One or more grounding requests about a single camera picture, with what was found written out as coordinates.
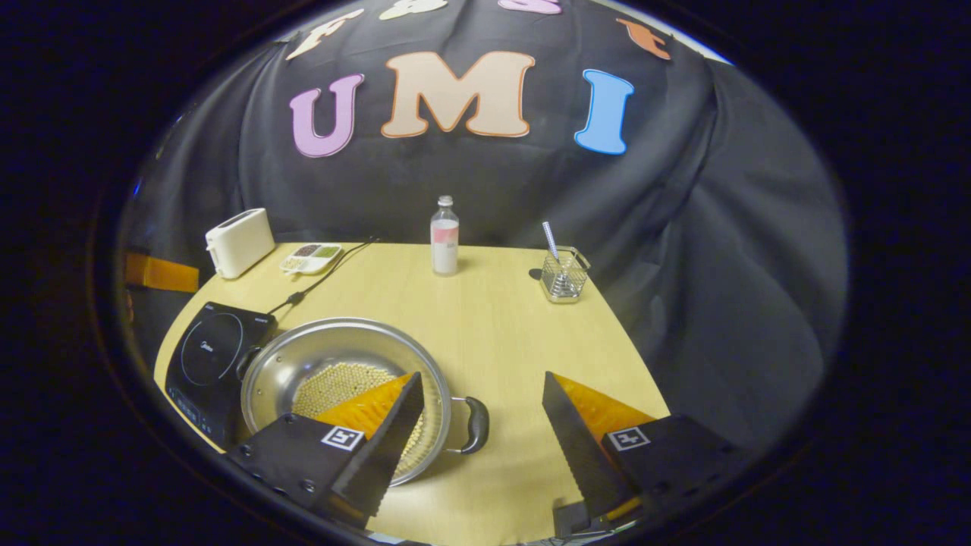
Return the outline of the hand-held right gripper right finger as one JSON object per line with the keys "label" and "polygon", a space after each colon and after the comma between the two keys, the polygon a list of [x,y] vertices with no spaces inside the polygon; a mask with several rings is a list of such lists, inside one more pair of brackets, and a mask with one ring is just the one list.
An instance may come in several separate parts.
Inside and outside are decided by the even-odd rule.
{"label": "hand-held right gripper right finger", "polygon": [[543,408],[593,517],[669,519],[748,466],[748,450],[689,416],[655,418],[552,372]]}

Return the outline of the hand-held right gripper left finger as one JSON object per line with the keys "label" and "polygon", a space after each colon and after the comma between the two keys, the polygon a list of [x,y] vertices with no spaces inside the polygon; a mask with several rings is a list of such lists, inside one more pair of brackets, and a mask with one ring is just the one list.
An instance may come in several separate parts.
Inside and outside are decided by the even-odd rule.
{"label": "hand-held right gripper left finger", "polygon": [[327,419],[285,413],[226,457],[315,516],[363,529],[377,515],[424,408],[422,373],[349,400]]}

